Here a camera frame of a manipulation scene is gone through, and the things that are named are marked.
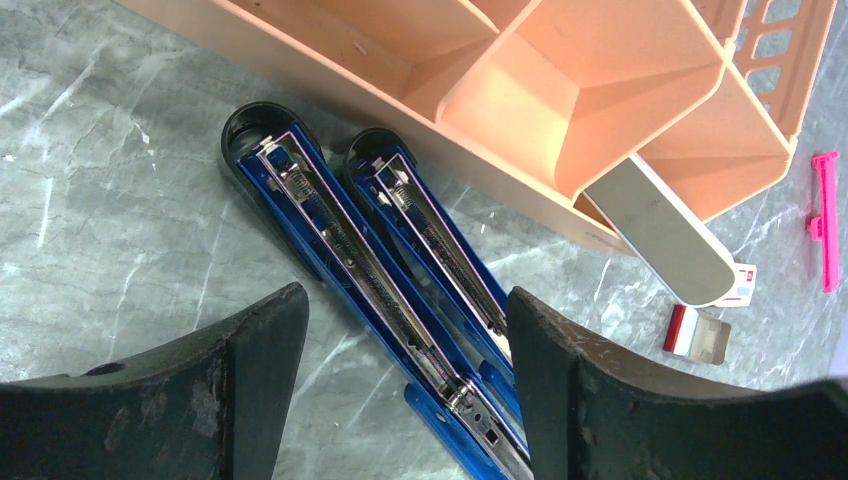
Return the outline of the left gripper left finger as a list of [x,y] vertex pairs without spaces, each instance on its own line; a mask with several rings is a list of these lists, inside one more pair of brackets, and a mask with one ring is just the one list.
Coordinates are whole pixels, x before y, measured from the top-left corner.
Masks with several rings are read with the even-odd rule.
[[5,479],[268,479],[309,319],[291,283],[79,375],[1,386]]

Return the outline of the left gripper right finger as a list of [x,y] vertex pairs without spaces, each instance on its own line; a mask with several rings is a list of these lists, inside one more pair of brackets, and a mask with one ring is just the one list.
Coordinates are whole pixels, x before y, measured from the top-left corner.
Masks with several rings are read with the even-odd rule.
[[847,383],[771,392],[697,377],[575,323],[527,290],[506,320],[538,479],[843,479]]

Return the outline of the red white staple box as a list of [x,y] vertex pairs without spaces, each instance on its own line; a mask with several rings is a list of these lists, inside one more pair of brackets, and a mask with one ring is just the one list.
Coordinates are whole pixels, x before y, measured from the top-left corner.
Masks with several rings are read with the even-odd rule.
[[757,267],[752,264],[735,263],[735,280],[732,288],[713,303],[714,307],[748,307],[751,303],[757,279]]

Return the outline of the blue stapler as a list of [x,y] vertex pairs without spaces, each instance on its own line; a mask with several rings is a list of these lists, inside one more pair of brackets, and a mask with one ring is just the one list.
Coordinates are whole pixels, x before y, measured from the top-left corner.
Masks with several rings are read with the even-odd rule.
[[339,180],[406,276],[481,356],[484,382],[520,421],[507,295],[421,178],[407,145],[385,128],[361,131]]
[[290,109],[230,115],[223,166],[269,228],[331,287],[406,374],[406,402],[476,479],[529,479],[529,449],[480,373],[481,356],[410,280]]

